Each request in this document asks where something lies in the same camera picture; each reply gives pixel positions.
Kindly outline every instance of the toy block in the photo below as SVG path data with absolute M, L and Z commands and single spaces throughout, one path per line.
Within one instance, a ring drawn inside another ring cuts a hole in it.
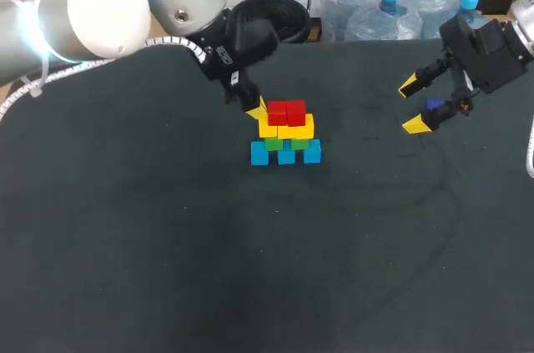
M 269 126 L 287 125 L 287 105 L 285 101 L 269 101 L 267 105 Z
M 262 119 L 258 120 L 258 130 L 259 136 L 262 139 L 275 138 L 278 136 L 278 127 L 269 126 L 267 117 L 263 117 Z
M 294 151 L 306 150 L 310 146 L 308 139 L 291 139 L 291 149 Z
M 287 102 L 287 125 L 288 126 L 305 126 L 306 125 L 306 104 L 304 101 Z
M 304 164 L 320 164 L 321 153 L 320 141 L 310 140 L 310 146 L 304 150 Z
M 306 114 L 306 125 L 293 128 L 296 130 L 296 139 L 313 139 L 315 133 L 314 116 Z
M 278 151 L 284 148 L 284 140 L 278 138 L 265 139 L 265 149 L 267 151 Z
M 278 127 L 278 139 L 296 139 L 297 128 L 290 128 L 289 126 Z
M 264 142 L 250 143 L 250 163 L 252 165 L 269 165 L 269 152 Z
M 290 165 L 296 161 L 296 152 L 291 149 L 291 141 L 284 140 L 284 148 L 278 151 L 278 164 Z

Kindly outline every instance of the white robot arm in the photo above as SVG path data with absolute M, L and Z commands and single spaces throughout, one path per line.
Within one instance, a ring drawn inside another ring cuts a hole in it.
M 213 23 L 226 0 L 0 0 L 0 85 L 54 66 L 138 51 L 150 11 L 171 36 Z

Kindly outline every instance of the table surface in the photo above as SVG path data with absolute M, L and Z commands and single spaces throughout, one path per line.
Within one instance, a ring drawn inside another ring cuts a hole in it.
M 532 75 L 409 136 L 425 42 L 282 46 L 324 163 L 249 165 L 254 121 L 178 48 L 24 98 L 0 126 L 3 353 L 534 348 Z

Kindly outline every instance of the blue block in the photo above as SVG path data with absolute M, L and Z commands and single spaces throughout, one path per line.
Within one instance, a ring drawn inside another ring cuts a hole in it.
M 445 100 L 441 98 L 429 98 L 426 100 L 426 109 L 432 111 L 433 109 L 441 107 L 445 104 Z
M 269 152 L 264 142 L 250 143 L 250 163 L 252 165 L 269 165 Z
M 291 148 L 291 140 L 284 140 L 284 148 L 278 150 L 278 164 L 290 165 L 295 163 L 296 153 Z
M 304 150 L 304 164 L 320 164 L 322 150 L 318 139 L 310 140 L 310 146 Z

